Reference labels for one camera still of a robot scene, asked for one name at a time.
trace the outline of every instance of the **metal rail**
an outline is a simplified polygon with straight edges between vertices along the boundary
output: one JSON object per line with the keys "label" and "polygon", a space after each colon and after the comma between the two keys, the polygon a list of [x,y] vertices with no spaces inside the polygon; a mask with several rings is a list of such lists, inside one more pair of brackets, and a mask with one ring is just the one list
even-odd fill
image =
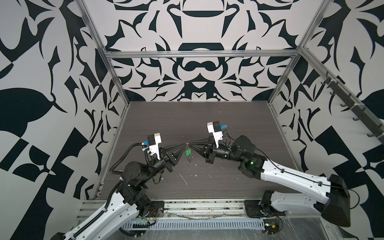
{"label": "metal rail", "polygon": [[107,58],[295,56],[296,50],[106,51]]}

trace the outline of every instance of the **wooden table surface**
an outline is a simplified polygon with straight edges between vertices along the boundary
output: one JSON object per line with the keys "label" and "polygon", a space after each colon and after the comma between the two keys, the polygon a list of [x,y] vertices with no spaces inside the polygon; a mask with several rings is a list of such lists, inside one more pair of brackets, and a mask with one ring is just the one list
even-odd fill
{"label": "wooden table surface", "polygon": [[[149,134],[161,134],[160,146],[206,138],[207,122],[213,121],[227,125],[232,138],[246,135],[273,161],[295,168],[264,101],[132,102],[111,163],[117,162],[131,144],[147,140]],[[214,164],[208,164],[196,152],[192,154],[192,165],[188,166],[182,157],[172,173],[165,170],[160,184],[149,181],[147,196],[152,199],[252,198],[262,197],[265,190],[295,192],[279,184],[247,178],[237,169],[238,162],[217,158]],[[135,147],[116,170],[123,170],[130,161],[145,163],[141,147]],[[100,199],[108,197],[118,178],[118,175],[107,174]]]}

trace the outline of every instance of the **plastic sheet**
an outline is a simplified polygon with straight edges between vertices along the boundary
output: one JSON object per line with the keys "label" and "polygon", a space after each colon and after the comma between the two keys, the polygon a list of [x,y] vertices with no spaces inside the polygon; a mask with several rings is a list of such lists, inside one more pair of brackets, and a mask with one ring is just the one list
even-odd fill
{"label": "plastic sheet", "polygon": [[[275,235],[267,235],[260,230],[148,230],[142,240],[328,240],[321,218],[282,217],[283,229]],[[108,240],[133,240],[120,231]]]}

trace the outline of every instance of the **black and white patterned wall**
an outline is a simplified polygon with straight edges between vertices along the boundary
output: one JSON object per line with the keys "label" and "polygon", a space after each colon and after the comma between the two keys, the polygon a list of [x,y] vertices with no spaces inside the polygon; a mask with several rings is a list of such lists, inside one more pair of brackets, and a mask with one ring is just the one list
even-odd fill
{"label": "black and white patterned wall", "polygon": [[[321,0],[86,0],[108,51],[295,49]],[[268,100],[288,57],[114,59],[130,101]]]}
{"label": "black and white patterned wall", "polygon": [[268,100],[289,57],[120,58],[130,101]]}
{"label": "black and white patterned wall", "polygon": [[0,2],[0,239],[75,224],[124,109],[73,0]]}
{"label": "black and white patterned wall", "polygon": [[109,51],[292,49],[321,0],[86,0]]}
{"label": "black and white patterned wall", "polygon": [[[309,50],[379,118],[384,119],[384,2],[335,0],[316,30]],[[301,58],[273,103],[295,159],[304,171],[343,177],[360,195],[351,210],[346,239],[384,238],[384,146],[324,80]],[[351,192],[351,206],[357,203]]]}

